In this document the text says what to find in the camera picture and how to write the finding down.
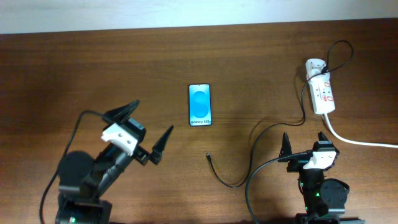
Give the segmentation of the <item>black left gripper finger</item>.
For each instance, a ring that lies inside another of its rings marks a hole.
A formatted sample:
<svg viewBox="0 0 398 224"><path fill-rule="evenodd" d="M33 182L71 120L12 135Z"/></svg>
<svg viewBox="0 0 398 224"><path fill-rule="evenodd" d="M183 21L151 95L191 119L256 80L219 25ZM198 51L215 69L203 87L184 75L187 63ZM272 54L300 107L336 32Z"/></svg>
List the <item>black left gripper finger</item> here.
<svg viewBox="0 0 398 224"><path fill-rule="evenodd" d="M155 165L158 165L162 160L166 143L173 131L173 128L174 128L173 126L170 126L168 130L166 130L166 132L160 137L160 139L155 143L155 145L152 148L152 153L150 154L150 161Z"/></svg>
<svg viewBox="0 0 398 224"><path fill-rule="evenodd" d="M109 110L103 115L103 121L108 124L123 123L130 118L130 115L139 106L139 103L139 100L134 100L124 106Z"/></svg>

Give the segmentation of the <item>blue Galaxy smartphone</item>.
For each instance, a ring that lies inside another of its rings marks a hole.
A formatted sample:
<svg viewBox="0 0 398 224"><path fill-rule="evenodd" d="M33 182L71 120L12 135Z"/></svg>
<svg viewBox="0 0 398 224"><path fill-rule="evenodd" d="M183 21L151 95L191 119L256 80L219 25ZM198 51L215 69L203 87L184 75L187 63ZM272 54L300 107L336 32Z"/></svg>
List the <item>blue Galaxy smartphone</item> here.
<svg viewBox="0 0 398 224"><path fill-rule="evenodd" d="M189 124L190 126L211 126L211 91L207 83L189 85Z"/></svg>

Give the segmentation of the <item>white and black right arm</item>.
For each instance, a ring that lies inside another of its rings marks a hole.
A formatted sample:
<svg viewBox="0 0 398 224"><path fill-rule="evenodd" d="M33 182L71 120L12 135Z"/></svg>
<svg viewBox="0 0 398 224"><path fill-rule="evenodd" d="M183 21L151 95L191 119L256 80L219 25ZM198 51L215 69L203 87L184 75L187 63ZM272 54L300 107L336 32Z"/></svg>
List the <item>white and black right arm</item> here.
<svg viewBox="0 0 398 224"><path fill-rule="evenodd" d="M303 195L305 213L296 214L298 224L365 223L359 218L341 218L350 187L338 179L327 179L324 172L335 165L340 151L323 132L318 133L311 150L294 154L287 133L283 134L278 161L287 163L287 172L298 173L298 187Z"/></svg>

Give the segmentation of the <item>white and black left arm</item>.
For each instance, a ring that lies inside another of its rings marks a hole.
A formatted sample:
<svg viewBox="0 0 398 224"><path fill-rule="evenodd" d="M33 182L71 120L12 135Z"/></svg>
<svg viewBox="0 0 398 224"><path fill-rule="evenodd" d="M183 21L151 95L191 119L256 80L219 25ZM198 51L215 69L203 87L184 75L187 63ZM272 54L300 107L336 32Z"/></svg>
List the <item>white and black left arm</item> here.
<svg viewBox="0 0 398 224"><path fill-rule="evenodd" d="M101 139L107 147L96 158L84 151L64 152L55 174L60 179L56 223L109 223L112 205L101 196L132 161L144 166L162 160L173 127L146 151L140 145L146 129L131 118L138 106L134 100L99 114L106 123Z"/></svg>

